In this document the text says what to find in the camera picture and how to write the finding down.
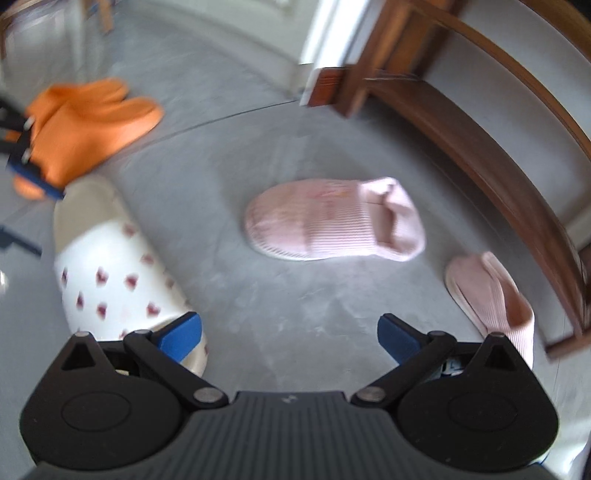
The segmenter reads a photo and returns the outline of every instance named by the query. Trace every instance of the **gray floor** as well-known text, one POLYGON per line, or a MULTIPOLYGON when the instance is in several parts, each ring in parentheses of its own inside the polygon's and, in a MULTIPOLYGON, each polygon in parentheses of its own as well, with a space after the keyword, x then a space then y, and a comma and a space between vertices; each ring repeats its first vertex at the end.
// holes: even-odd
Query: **gray floor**
MULTIPOLYGON (((477 340, 441 278, 454 255, 491 249, 536 313, 534 372, 563 422, 545 464, 576 478, 577 469, 568 474, 570 457, 591 430, 591 378, 585 374, 591 352, 548 362, 543 340, 569 331, 564 313, 523 244, 445 156, 375 102, 349 121, 330 108, 300 107, 198 38, 128 5, 120 4, 116 30, 106 38, 96 18, 84 29, 76 18, 75 5, 58 3, 17 25, 8 41, 5 86, 26 103, 51 82, 111 74, 126 79, 133 95, 162 103, 162 124, 99 171, 117 185, 202 314, 210 340, 209 381, 230 395, 350 394, 394 366, 376 341, 383 312, 420 330, 477 340), (83 48, 73 48, 80 38, 83 48), (421 212, 428 246, 411 262, 285 262, 259 255, 245 242, 246 204, 277 183, 380 176, 398 178, 421 212)), ((18 415, 69 335, 52 272, 52 212, 50 201, 19 198, 11 175, 0 172, 0 223, 44 248, 41 260, 17 249, 0 254, 9 281, 0 297, 4 480, 32 466, 18 415)))

